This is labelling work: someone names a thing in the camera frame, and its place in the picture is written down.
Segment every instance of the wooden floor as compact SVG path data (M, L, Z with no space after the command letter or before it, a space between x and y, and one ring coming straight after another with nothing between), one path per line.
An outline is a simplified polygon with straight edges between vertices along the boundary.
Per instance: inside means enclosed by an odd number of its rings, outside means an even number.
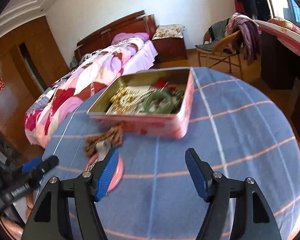
M165 62L161 64L155 64L153 68L167 68L167 67L180 67L180 66L199 67L197 52L188 51L187 53L188 53L188 60L178 60L178 61ZM294 105L300 91L300 81L296 80L295 86L292 91L271 90L260 78L260 72L261 72L260 59L261 59L261 55L258 56L258 60L256 60L251 66L247 66L246 65L247 61L243 60L243 57L241 57L244 81L261 90L282 110L282 112L289 120L292 129L294 130L300 148L300 139L290 120L290 116L293 112ZM231 61L235 64L238 63L237 57L232 57ZM216 62L215 60L211 59L209 61L209 65L212 65L215 62ZM202 58L202 65L205 65L204 58ZM213 69L221 71L223 73L229 73L229 64L221 62L220 64L213 67ZM240 78L239 68L233 66L231 75Z

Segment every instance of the cabinet door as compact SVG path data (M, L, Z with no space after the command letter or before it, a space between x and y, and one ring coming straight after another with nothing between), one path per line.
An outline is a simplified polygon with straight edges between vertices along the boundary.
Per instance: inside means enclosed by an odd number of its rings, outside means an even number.
M24 114L34 103L10 53L0 58L0 78L4 87L0 91L0 130L19 152L29 146L24 132Z
M154 47L158 51L157 62L167 62L173 60L187 59L186 48L183 39L166 38L153 41Z
M50 30L29 38L25 44L47 86L69 72Z

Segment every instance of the wooden furniture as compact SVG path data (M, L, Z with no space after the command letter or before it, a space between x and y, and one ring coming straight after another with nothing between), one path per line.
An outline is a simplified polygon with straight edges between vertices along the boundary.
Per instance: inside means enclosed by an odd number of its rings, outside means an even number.
M291 90L296 77L300 79L300 57L284 46L275 35L262 31L261 39L262 80L271 89Z
M132 13L109 23L79 41L74 55L79 62L86 53L110 46L114 36L119 33L146 32L149 33L150 39L152 39L156 30L153 14L145 16L144 10Z
M18 152L33 149L24 132L24 114L41 95L19 45L26 44L31 59L47 86L69 72L51 34L46 17L27 22L0 38L0 131Z
M152 42L158 52L156 57L158 63L188 59L183 38L165 38Z
M242 66L241 66L241 60L240 60L239 53L230 54L230 53L224 52L224 49L226 48L226 46L229 43L234 42L234 41L240 39L241 37L242 37L241 31L237 31L237 32L231 34L230 36L228 36L226 38L223 38L220 41L218 41L212 51L200 49L200 48L197 47L196 50L198 51L199 66L201 66L201 61L200 61L201 57L206 58L206 67L207 68L212 68L215 65L219 64L220 62L226 62L226 63L229 63L229 72L230 73L232 73L232 68L231 68L232 65L235 65L235 66L240 68L240 76L241 76L241 79L243 80ZM207 31L205 33L204 37L203 37L203 44L207 41L210 41L210 38L211 38L210 32ZM235 55L237 55L237 57L238 57L239 65L234 64L234 63L231 62L231 57L233 57ZM211 56L224 57L224 58L219 59L219 58L214 58L214 57L211 57ZM211 65L211 66L209 66L208 65L209 59L215 59L215 60L218 60L218 62Z

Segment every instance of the blue gripper pad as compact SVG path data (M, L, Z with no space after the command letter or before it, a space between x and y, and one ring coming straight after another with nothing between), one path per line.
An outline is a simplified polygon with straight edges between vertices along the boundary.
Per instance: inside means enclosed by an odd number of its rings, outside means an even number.
M192 178L193 184L199 197L203 198L205 202L209 202L210 195L208 194L208 182L202 174L199 164L196 162L190 150L186 150L185 154L186 165Z
M40 163L42 163L41 157L33 158L22 166L21 171L30 172L35 166L39 165Z
M109 158L108 163L106 164L103 172L98 179L97 191L96 191L96 199L100 201L102 197L104 197L107 193L108 187L112 180L115 169L117 168L119 161L119 153L118 150L115 149Z

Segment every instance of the green bangle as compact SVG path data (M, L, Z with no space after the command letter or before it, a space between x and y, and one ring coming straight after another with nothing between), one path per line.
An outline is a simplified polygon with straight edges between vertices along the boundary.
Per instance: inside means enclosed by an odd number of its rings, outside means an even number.
M164 107L159 108L154 112L149 112L151 102L158 99L166 99L168 102ZM153 92L143 102L143 109L147 114L170 114L173 110L172 97L164 91Z

